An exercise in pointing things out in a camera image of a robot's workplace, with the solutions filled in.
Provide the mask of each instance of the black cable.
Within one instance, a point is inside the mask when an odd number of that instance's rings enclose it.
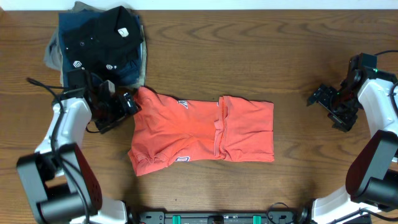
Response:
[[[398,82],[394,83],[393,86],[391,87],[391,90],[390,90],[390,99],[391,99],[392,107],[393,107],[393,109],[394,109],[394,111],[396,112],[396,115],[397,115],[397,117],[398,117],[398,107],[397,107],[396,99],[394,98],[395,95],[396,95],[396,94],[394,93],[394,90],[395,90],[395,88],[397,87],[397,85],[398,85]]]
[[[333,222],[331,222],[331,223],[329,223],[329,224],[339,223],[339,222],[342,222],[342,221],[344,221],[344,220],[347,220],[347,219],[349,219],[349,218],[351,218],[351,217],[354,217],[354,216],[360,215],[360,214],[361,214],[361,211],[360,211],[360,209],[359,209],[359,210],[357,210],[357,211],[355,211],[355,212],[353,212],[353,213],[350,213],[350,214],[348,214],[348,215],[346,215],[346,216],[344,216],[344,217],[341,217],[341,218],[338,218],[338,219],[336,219],[336,220],[333,220]]]
[[[62,161],[63,161],[64,163],[66,163],[66,164],[68,164],[70,167],[72,167],[72,169],[74,169],[81,177],[83,177],[83,174],[80,172],[80,170],[79,170],[75,165],[73,165],[71,162],[67,161],[67,160],[64,159],[64,158],[61,158],[61,159],[62,159]]]
[[[60,89],[60,90],[66,90],[68,89],[68,87],[63,87],[63,86],[47,86],[49,88],[56,88],[56,89]]]
[[[385,50],[385,51],[376,53],[376,54],[374,54],[374,55],[375,55],[375,56],[378,56],[378,55],[382,55],[382,54],[386,54],[386,53],[392,53],[392,52],[398,53],[398,50]]]
[[[100,133],[100,131],[90,131],[87,127],[86,127],[86,131],[87,131],[88,133],[91,133],[91,134]]]
[[[58,117],[57,122],[55,123],[54,129],[52,131],[51,138],[50,138],[51,151],[54,154],[55,159],[57,160],[57,162],[60,164],[61,168],[63,169],[65,175],[67,175],[72,180],[72,183],[76,187],[77,192],[81,198],[81,201],[83,202],[83,207],[85,209],[85,216],[86,216],[85,223],[90,223],[90,214],[88,213],[87,201],[86,201],[85,196],[83,195],[83,191],[81,190],[80,186],[77,184],[77,181],[75,180],[75,178],[71,175],[68,168],[62,162],[63,159],[61,158],[59,152],[55,150],[55,142],[57,141],[56,136],[58,134],[58,129],[61,124],[63,115],[65,113],[65,108],[63,107],[62,102],[61,102],[60,98],[57,96],[57,94],[55,94],[54,91],[52,91],[48,86],[44,85],[43,83],[41,83],[37,80],[34,80],[33,78],[26,78],[26,80],[30,84],[45,88],[47,91],[49,91],[54,96],[55,100],[60,105],[60,116]]]
[[[289,208],[289,206],[287,206],[287,205],[286,205],[285,203],[283,203],[283,202],[276,202],[276,203],[273,203],[273,204],[268,208],[268,210],[267,210],[267,219],[268,219],[272,224],[276,224],[276,223],[275,223],[274,221],[272,221],[271,218],[269,218],[268,213],[270,212],[270,210],[271,210],[275,205],[285,205],[287,208]],[[295,221],[295,219],[296,219],[296,215],[294,214],[293,220],[292,220],[291,222],[286,223],[286,224],[291,224],[291,223],[293,223],[293,222]]]
[[[359,211],[361,211],[361,212],[366,212],[366,213],[368,213],[368,214],[373,215],[374,217],[380,218],[381,220],[384,220],[384,221],[387,221],[387,222],[398,222],[398,217],[397,217],[397,218],[385,217],[385,216],[379,215],[379,214],[377,214],[377,213],[375,213],[375,212],[369,211],[369,210],[366,209],[366,208],[360,208]]]

